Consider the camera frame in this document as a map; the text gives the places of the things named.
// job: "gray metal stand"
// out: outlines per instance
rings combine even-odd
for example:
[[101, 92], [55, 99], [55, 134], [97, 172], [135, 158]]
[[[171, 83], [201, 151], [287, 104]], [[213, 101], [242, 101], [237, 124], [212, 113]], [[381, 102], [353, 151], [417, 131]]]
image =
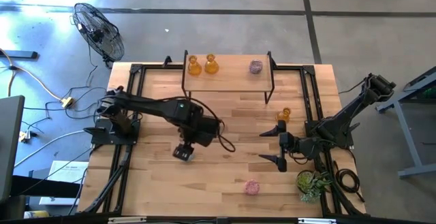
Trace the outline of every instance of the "gray metal stand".
[[379, 113], [384, 113], [388, 108], [395, 108], [411, 157], [414, 160], [414, 167], [398, 172], [400, 178], [436, 172], [436, 163], [423, 164], [416, 148], [417, 146], [423, 147], [427, 144], [427, 146], [435, 147], [436, 139], [433, 136], [426, 136], [425, 132], [432, 132], [436, 126], [436, 121], [434, 120], [436, 103], [434, 100], [412, 99], [435, 85], [436, 72], [433, 72], [423, 76], [421, 81], [414, 83], [403, 92], [376, 107]]

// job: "yellow extension cord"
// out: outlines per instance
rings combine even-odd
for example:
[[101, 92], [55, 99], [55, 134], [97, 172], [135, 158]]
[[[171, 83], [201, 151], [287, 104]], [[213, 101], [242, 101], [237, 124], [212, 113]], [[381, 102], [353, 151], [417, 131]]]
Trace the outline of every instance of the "yellow extension cord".
[[[2, 53], [5, 55], [5, 57], [7, 58], [7, 60], [9, 61], [9, 65], [10, 67], [13, 67], [14, 65], [12, 65], [12, 61], [11, 58], [9, 58], [9, 56], [6, 54], [6, 52], [0, 48], [0, 51], [2, 51]], [[35, 79], [36, 81], [39, 82], [39, 84], [41, 84], [42, 88], [44, 88], [44, 90], [47, 91], [47, 93], [49, 93], [51, 96], [53, 96], [55, 99], [57, 100], [61, 100], [61, 98], [57, 97], [55, 94], [53, 94], [50, 90], [47, 89], [47, 87], [41, 82], [41, 80], [39, 80], [38, 78], [36, 78], [31, 72], [27, 71], [26, 69], [22, 68], [22, 67], [17, 67], [15, 66], [17, 69], [21, 70], [21, 71], [25, 71], [27, 72], [33, 79]], [[7, 96], [10, 97], [11, 96], [11, 87], [12, 87], [12, 81], [14, 80], [14, 77], [16, 75], [15, 70], [12, 70], [12, 75], [11, 75], [11, 79], [9, 80], [9, 84], [7, 85]]]

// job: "electric fan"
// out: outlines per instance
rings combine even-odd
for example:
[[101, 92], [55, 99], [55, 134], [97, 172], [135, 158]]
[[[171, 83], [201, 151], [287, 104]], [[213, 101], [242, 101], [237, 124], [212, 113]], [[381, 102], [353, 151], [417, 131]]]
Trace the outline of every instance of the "electric fan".
[[74, 6], [73, 21], [83, 38], [110, 68], [109, 63], [121, 60], [124, 55], [124, 45], [114, 24], [88, 3], [77, 3]]

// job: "pink ball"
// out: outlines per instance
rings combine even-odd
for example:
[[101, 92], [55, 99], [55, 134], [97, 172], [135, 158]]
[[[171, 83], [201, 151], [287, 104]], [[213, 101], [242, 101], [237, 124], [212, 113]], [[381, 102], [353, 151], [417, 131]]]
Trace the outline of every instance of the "pink ball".
[[259, 193], [259, 183], [255, 180], [248, 180], [245, 183], [245, 190], [244, 192], [248, 195], [257, 195]]

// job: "fan grille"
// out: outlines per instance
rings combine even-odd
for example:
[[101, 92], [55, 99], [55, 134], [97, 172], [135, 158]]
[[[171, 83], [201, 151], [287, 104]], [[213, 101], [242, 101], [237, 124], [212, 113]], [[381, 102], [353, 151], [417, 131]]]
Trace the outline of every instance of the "fan grille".
[[124, 45], [115, 25], [88, 3], [74, 6], [74, 24], [88, 44], [107, 61], [119, 61]]

